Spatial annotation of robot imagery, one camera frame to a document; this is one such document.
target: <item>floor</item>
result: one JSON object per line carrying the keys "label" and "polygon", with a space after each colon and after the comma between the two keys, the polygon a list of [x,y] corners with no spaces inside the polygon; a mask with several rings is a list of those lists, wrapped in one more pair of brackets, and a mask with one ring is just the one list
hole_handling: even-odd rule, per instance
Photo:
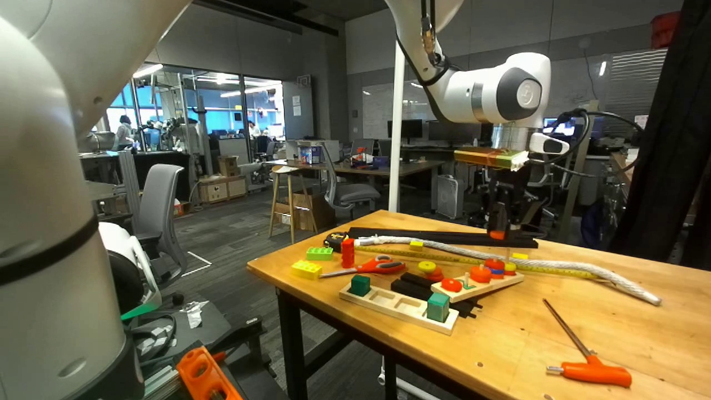
{"label": "floor", "polygon": [[[269,235],[269,201],[272,191],[256,188],[244,198],[206,204],[198,210],[176,218],[177,240],[189,251],[187,272],[167,286],[172,290],[198,290],[212,299],[230,322],[259,317],[265,325],[262,349],[275,370],[275,381],[285,386],[285,357],[279,344],[279,322],[275,294],[269,285],[247,271],[252,258],[265,255],[288,244],[287,228]],[[433,215],[428,208],[428,192],[410,188],[402,200],[404,208],[418,215]],[[304,349],[310,349],[330,334],[330,327],[310,315],[302,315]],[[378,379],[379,355],[354,341],[338,354],[326,369],[309,379],[310,398],[382,398]],[[409,381],[427,389],[436,398],[453,398],[427,379],[399,370]]]}

